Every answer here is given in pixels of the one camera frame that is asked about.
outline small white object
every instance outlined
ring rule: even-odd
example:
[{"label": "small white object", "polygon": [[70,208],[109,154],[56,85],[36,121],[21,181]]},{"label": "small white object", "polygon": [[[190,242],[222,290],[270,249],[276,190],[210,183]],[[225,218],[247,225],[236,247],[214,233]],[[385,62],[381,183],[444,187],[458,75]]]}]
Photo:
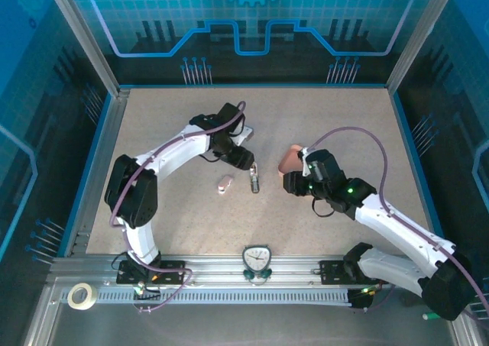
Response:
[{"label": "small white object", "polygon": [[224,195],[228,187],[231,185],[232,182],[232,176],[224,176],[224,178],[221,179],[221,182],[217,185],[217,192],[219,195]]},{"label": "small white object", "polygon": [[[86,292],[86,298],[81,302],[76,301],[75,298],[79,296],[81,292]],[[88,283],[78,283],[68,293],[68,305],[73,309],[87,310],[92,308],[96,300],[97,289],[90,286]]]}]

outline black motor joint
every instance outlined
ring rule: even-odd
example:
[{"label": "black motor joint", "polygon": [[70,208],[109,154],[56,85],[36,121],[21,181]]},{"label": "black motor joint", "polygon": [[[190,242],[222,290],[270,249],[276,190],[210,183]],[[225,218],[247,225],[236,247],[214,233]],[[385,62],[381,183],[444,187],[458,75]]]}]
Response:
[{"label": "black motor joint", "polygon": [[[203,130],[210,130],[231,121],[239,113],[239,108],[226,103],[217,115],[198,115],[190,120]],[[235,122],[210,137],[210,150],[220,160],[241,170],[249,170],[254,162],[254,155],[244,147],[237,146],[232,140],[235,129],[244,124],[245,116],[242,115]]]},{"label": "black motor joint", "polygon": [[332,209],[352,219],[355,219],[355,208],[361,207],[361,202],[370,194],[377,193],[362,179],[346,178],[335,157],[327,150],[312,152],[304,163],[310,171],[308,176],[303,176],[302,172],[283,176],[283,187],[288,193],[324,199]]}]

